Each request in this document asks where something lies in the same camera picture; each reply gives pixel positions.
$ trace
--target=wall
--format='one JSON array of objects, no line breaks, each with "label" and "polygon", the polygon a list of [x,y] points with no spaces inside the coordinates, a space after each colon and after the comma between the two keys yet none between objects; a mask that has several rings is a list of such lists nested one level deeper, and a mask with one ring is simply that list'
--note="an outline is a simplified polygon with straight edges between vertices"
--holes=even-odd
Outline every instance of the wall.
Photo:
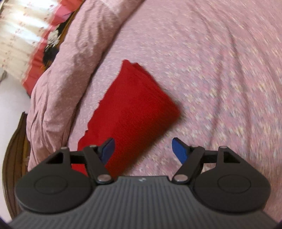
[{"label": "wall", "polygon": [[[7,76],[0,82],[0,170],[2,172],[3,159],[8,143],[15,132],[21,113],[28,112],[30,99],[20,82]],[[11,220],[2,187],[0,187],[0,217],[6,222]]]}]

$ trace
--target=red towel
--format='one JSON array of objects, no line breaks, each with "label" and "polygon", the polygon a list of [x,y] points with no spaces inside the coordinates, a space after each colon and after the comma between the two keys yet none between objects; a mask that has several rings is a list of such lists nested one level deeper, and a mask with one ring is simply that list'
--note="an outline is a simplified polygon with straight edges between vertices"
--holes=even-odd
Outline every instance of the red towel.
[{"label": "red towel", "polygon": [[[78,150],[114,138],[115,151],[106,168],[121,175],[146,148],[179,118],[179,108],[139,64],[124,60],[78,143]],[[86,174],[84,165],[73,169]]]}]

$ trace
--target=silver rivet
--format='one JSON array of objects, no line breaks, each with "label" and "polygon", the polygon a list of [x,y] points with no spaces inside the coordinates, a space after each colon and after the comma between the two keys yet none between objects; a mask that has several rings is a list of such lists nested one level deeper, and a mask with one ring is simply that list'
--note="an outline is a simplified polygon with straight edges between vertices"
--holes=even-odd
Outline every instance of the silver rivet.
[{"label": "silver rivet", "polygon": [[174,176],[174,180],[177,182],[184,182],[188,180],[188,177],[184,174],[177,174]]},{"label": "silver rivet", "polygon": [[140,182],[145,182],[146,181],[146,178],[142,177],[140,179],[138,179]]},{"label": "silver rivet", "polygon": [[112,177],[108,174],[101,174],[97,177],[98,181],[100,182],[108,182],[112,179]]}]

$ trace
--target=mattress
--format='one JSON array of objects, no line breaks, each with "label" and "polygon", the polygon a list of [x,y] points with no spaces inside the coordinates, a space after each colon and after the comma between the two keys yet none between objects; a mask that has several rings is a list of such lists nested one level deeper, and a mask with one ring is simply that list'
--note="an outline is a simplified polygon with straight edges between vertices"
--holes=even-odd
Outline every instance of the mattress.
[{"label": "mattress", "polygon": [[181,120],[130,175],[172,176],[178,137],[206,149],[227,145],[271,183],[265,208],[282,219],[282,2],[146,0],[125,23],[77,109],[77,143],[123,59],[142,65],[182,108]]}]

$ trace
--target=ribbed gray surface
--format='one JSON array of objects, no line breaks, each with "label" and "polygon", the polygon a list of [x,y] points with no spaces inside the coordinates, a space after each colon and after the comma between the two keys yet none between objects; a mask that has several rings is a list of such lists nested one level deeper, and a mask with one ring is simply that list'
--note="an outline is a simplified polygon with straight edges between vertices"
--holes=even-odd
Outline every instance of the ribbed gray surface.
[{"label": "ribbed gray surface", "polygon": [[224,215],[200,204],[187,186],[167,177],[120,177],[99,186],[80,207],[57,215],[23,212],[15,229],[271,229],[275,222],[263,212]]}]

